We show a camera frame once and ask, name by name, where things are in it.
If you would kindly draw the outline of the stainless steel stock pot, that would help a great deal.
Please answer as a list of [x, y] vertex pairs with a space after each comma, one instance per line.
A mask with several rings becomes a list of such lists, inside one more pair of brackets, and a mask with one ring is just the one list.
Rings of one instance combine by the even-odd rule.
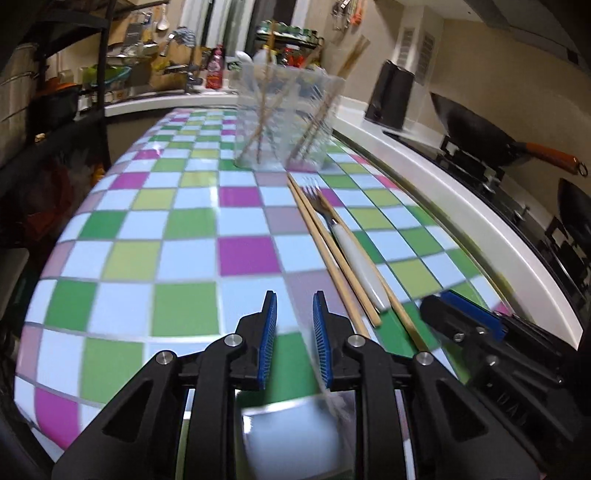
[[14, 50], [1, 72], [0, 160], [4, 165], [26, 140], [27, 107], [35, 91], [38, 73], [36, 45], [25, 43]]

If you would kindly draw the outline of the wooden chopstick rightmost pair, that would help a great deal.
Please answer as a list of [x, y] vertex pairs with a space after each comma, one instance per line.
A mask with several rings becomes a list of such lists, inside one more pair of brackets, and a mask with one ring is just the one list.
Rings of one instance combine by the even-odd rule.
[[[288, 177], [291, 177], [291, 179], [294, 180], [294, 177], [290, 174], [287, 175], [287, 179]], [[299, 187], [301, 193], [304, 194], [304, 191], [301, 189], [301, 186]], [[315, 212], [315, 209], [311, 206], [311, 202], [308, 201], [308, 199], [305, 196], [304, 202], [307, 204], [308, 207], [311, 208], [311, 211], [313, 211], [315, 215], [317, 215], [317, 212]], [[372, 303], [370, 303], [369, 298], [367, 297], [365, 291], [363, 291], [362, 286], [360, 286], [360, 283], [356, 279], [355, 274], [353, 273], [352, 269], [349, 268], [349, 264], [346, 262], [346, 259], [342, 255], [341, 250], [339, 250], [337, 243], [335, 243], [335, 240], [332, 238], [332, 235], [329, 234], [329, 230], [322, 226], [320, 218], [318, 218], [318, 224], [321, 226], [322, 236], [325, 237], [325, 241], [329, 244], [329, 251], [331, 251], [332, 255], [335, 257], [335, 259], [337, 259], [338, 266], [339, 268], [341, 268], [342, 274], [344, 274], [344, 276], [346, 277], [346, 281], [349, 282], [349, 295], [351, 295], [353, 299], [356, 299], [356, 301], [358, 301], [358, 303], [361, 305], [363, 312], [365, 312], [366, 317], [369, 319], [372, 326], [374, 328], [380, 327], [382, 325], [382, 321], [380, 316], [378, 315], [377, 310], [374, 308]]]

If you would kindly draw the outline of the white handled metal fork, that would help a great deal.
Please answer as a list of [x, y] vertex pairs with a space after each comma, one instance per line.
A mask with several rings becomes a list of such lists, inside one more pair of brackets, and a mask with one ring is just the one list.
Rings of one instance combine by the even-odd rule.
[[365, 291], [370, 303], [379, 313], [389, 310], [391, 303], [382, 282], [370, 265], [370, 261], [363, 255], [362, 248], [356, 245], [353, 234], [339, 220], [338, 215], [332, 212], [331, 205], [322, 195], [322, 191], [311, 185], [304, 185], [303, 191], [315, 211], [324, 217], [335, 243], [338, 244], [339, 250], [341, 250], [342, 255], [349, 264], [349, 268], [352, 269], [360, 286]]

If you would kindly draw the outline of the black condiment rack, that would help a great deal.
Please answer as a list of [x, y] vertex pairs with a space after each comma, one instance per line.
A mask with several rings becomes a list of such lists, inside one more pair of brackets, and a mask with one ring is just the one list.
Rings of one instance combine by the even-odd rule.
[[273, 34], [273, 55], [278, 64], [294, 68], [322, 66], [325, 39], [317, 30], [263, 21], [256, 28], [256, 41], [269, 42]]

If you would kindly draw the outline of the clear plastic utensil container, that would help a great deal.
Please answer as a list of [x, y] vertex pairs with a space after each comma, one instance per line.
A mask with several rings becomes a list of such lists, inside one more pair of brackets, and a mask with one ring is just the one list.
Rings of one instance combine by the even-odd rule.
[[344, 87], [344, 78], [324, 70], [242, 65], [235, 165], [253, 171], [322, 170]]

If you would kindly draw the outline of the pink dish soap bottle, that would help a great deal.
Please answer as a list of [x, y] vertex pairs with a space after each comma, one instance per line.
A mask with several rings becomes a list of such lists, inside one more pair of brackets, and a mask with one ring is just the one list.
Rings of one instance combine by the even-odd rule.
[[205, 87], [211, 90], [222, 88], [224, 71], [223, 47], [217, 45], [212, 51], [207, 63]]

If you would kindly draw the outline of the black gas stove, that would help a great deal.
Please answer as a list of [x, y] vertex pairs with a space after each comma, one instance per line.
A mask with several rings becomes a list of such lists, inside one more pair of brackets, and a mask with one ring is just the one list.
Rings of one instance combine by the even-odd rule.
[[590, 324], [590, 202], [582, 195], [564, 192], [567, 218], [549, 216], [533, 199], [509, 184], [501, 168], [491, 168], [458, 149], [448, 137], [440, 146], [384, 131], [425, 157], [483, 200], [541, 258], [583, 327]]

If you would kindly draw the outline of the wooden chopstick beside fork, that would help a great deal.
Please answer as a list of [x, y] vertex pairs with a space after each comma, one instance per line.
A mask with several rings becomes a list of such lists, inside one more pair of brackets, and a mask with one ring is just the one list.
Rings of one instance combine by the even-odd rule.
[[429, 347], [422, 338], [415, 323], [404, 309], [400, 300], [394, 295], [394, 291], [363, 248], [351, 229], [346, 226], [341, 216], [335, 212], [322, 191], [317, 187], [304, 187], [311, 205], [325, 219], [325, 223], [338, 245], [339, 251], [344, 257], [349, 270], [352, 271], [356, 282], [368, 298], [370, 305], [377, 313], [385, 313], [392, 309], [403, 325], [419, 351], [428, 351]]

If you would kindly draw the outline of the chopstick standing in container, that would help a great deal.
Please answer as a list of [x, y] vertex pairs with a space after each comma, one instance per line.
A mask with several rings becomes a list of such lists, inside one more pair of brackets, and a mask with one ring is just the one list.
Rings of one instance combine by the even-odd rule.
[[270, 32], [267, 36], [266, 41], [266, 57], [264, 57], [264, 64], [263, 64], [263, 81], [259, 86], [259, 93], [260, 93], [260, 100], [259, 100], [259, 124], [257, 124], [256, 131], [252, 133], [252, 136], [249, 137], [249, 140], [245, 142], [245, 147], [242, 149], [241, 157], [243, 157], [247, 151], [249, 151], [250, 145], [253, 142], [256, 142], [256, 162], [260, 162], [260, 150], [262, 149], [263, 143], [263, 130], [264, 126], [266, 126], [266, 90], [267, 85], [270, 81], [270, 73], [271, 73], [271, 65], [273, 65], [273, 46], [274, 46], [274, 37], [276, 37], [276, 20], [271, 20], [270, 23]]

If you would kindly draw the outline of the black electric kettle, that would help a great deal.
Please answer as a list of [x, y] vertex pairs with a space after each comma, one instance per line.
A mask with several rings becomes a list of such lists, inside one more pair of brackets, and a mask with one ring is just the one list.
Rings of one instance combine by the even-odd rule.
[[391, 130], [404, 127], [415, 75], [387, 60], [365, 113], [365, 119]]

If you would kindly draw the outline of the checkered colourful table mat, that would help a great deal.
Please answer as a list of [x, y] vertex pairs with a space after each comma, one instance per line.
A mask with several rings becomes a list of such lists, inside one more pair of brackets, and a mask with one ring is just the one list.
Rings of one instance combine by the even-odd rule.
[[15, 400], [60, 454], [156, 352], [184, 355], [279, 300], [270, 384], [246, 404], [257, 479], [348, 479], [349, 448], [318, 393], [311, 298], [341, 298], [283, 170], [235, 166], [235, 113], [177, 110], [91, 190], [43, 268]]

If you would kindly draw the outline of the black wok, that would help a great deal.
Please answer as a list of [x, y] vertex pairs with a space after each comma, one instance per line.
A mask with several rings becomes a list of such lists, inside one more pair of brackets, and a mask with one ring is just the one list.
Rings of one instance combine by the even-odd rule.
[[517, 142], [489, 120], [465, 106], [430, 93], [436, 114], [452, 143], [489, 166], [505, 167], [529, 155]]

